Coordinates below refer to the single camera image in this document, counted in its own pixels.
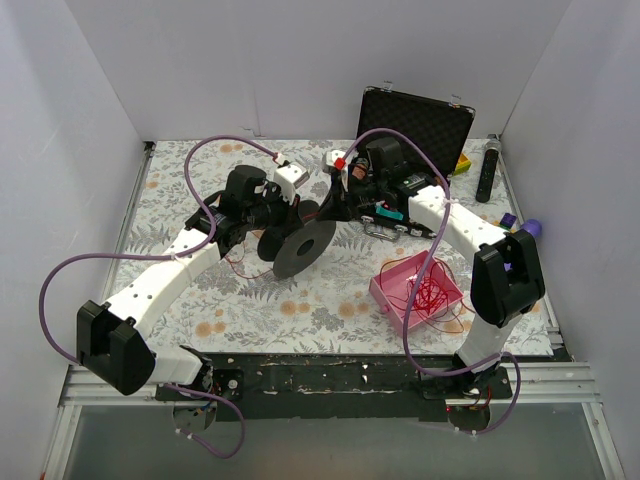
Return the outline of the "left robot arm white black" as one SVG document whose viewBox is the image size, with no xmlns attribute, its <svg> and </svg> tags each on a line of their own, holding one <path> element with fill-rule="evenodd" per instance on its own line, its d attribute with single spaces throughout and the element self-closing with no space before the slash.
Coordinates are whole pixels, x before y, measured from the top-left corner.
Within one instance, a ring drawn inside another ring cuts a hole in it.
<svg viewBox="0 0 640 480">
<path fill-rule="evenodd" d="M 193 400 L 213 386 L 205 358 L 189 347 L 161 350 L 147 339 L 171 304 L 205 270 L 217 265 L 252 230 L 298 226 L 296 190 L 309 178 L 295 163 L 273 177 L 240 165 L 223 190 L 205 200 L 165 251 L 165 260 L 148 267 L 103 304 L 87 301 L 77 313 L 78 362 L 123 395 L 147 383 L 176 383 Z"/>
</svg>

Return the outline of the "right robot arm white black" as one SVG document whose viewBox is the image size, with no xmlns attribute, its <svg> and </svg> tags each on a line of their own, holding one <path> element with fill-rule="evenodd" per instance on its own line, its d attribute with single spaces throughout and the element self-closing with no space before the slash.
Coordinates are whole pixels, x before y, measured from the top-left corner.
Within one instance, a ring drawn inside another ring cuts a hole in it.
<svg viewBox="0 0 640 480">
<path fill-rule="evenodd" d="M 325 153 L 322 168 L 331 177 L 331 188 L 319 219 L 352 220 L 358 200 L 381 202 L 393 186 L 412 176 L 411 170 L 397 163 L 403 158 L 402 145 L 413 147 L 414 142 L 389 129 L 375 133 L 379 139 L 374 151 L 364 159 L 354 157 L 354 146 Z M 408 219 L 435 232 L 434 247 L 446 242 L 470 262 L 475 316 L 454 354 L 451 370 L 416 369 L 423 375 L 451 379 L 460 395 L 471 398 L 486 389 L 512 330 L 545 294 L 536 237 L 526 229 L 507 232 L 475 215 L 452 198 L 445 176 L 433 161 L 428 156 L 422 159 L 435 179 L 408 196 Z"/>
</svg>

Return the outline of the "black filament spool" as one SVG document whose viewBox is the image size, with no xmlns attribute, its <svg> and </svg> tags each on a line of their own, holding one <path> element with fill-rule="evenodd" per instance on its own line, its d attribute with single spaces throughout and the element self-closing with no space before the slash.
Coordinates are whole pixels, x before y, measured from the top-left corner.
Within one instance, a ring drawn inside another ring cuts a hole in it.
<svg viewBox="0 0 640 480">
<path fill-rule="evenodd" d="M 299 203 L 299 219 L 303 226 L 284 235 L 284 230 L 269 227 L 264 230 L 257 254 L 265 262 L 272 262 L 276 278 L 293 277 L 313 264 L 327 249 L 336 231 L 332 220 L 316 221 L 319 204 L 313 200 Z"/>
</svg>

